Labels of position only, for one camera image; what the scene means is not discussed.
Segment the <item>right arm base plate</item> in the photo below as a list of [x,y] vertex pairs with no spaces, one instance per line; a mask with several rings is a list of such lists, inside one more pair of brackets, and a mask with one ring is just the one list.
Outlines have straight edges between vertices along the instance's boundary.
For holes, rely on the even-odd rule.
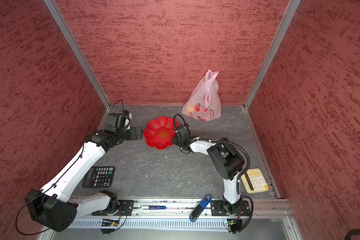
[[212,216],[228,216],[228,217],[237,217],[249,216],[251,213],[250,206],[248,201],[238,201],[235,204],[230,204],[229,202],[223,200],[212,200],[211,201],[211,212]]

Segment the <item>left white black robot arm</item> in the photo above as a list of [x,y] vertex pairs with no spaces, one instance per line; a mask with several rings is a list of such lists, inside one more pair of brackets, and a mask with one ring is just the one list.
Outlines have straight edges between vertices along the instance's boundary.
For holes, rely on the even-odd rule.
[[73,159],[51,181],[39,191],[31,190],[25,196],[31,219],[61,232],[75,219],[97,211],[105,211],[108,215],[121,213],[118,197],[114,193],[101,191],[86,197],[72,197],[72,193],[109,149],[123,141],[140,140],[143,132],[140,126],[118,132],[92,132]]

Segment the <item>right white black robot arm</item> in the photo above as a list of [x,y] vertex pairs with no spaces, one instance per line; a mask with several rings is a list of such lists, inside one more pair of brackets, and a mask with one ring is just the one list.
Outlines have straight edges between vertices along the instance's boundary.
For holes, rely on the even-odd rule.
[[223,208],[228,215],[235,215],[242,203],[240,177],[249,169],[251,159],[238,144],[227,138],[207,140],[191,136],[189,127],[174,127],[172,143],[180,147],[182,153],[199,153],[209,156],[218,174],[224,181]]

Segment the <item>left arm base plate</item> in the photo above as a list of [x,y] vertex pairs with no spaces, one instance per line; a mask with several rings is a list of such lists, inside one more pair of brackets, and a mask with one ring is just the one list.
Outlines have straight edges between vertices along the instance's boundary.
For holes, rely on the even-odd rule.
[[97,211],[91,213],[92,216],[106,216],[106,217],[113,217],[113,216],[120,216],[120,215],[127,215],[130,216],[132,214],[134,201],[133,200],[118,200],[118,206],[116,210],[109,211]]

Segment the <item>pink plastic bag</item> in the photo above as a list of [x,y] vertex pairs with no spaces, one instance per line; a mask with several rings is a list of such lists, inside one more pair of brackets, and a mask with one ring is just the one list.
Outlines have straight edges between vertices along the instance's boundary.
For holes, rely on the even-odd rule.
[[200,121],[212,121],[221,117],[222,105],[216,80],[219,71],[208,70],[183,106],[182,114]]

